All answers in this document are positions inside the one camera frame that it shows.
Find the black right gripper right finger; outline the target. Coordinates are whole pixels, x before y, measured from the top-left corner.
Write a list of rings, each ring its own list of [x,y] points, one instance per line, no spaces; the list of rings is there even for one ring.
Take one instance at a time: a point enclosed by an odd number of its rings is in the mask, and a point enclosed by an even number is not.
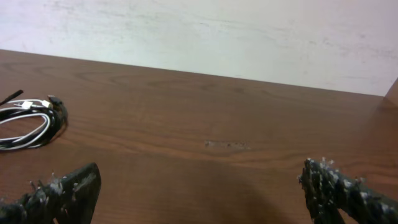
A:
[[[326,161],[304,161],[298,176],[312,222],[345,224],[340,210],[361,224],[397,224],[397,201],[332,169]]]

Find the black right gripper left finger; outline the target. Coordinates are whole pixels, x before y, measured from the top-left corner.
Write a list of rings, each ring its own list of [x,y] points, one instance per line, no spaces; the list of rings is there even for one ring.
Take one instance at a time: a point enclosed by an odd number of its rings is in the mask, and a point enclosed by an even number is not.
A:
[[[1,202],[1,224],[90,223],[101,190],[96,163],[89,163],[48,184],[30,183],[32,190],[12,203]]]

